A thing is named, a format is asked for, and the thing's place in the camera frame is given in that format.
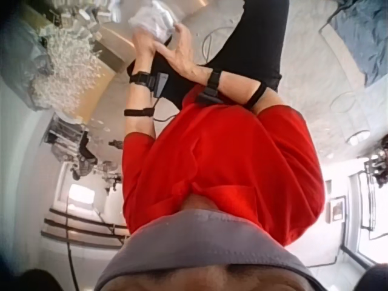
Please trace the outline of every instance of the red shirt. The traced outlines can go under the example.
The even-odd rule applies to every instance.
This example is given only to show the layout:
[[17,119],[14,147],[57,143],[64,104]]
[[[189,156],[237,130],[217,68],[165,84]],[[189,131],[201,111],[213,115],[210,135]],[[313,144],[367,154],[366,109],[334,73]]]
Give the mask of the red shirt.
[[257,224],[282,245],[319,217],[324,184],[306,123],[276,105],[258,116],[239,105],[202,107],[196,86],[182,111],[153,139],[124,140],[123,214],[131,233],[176,213],[189,194]]

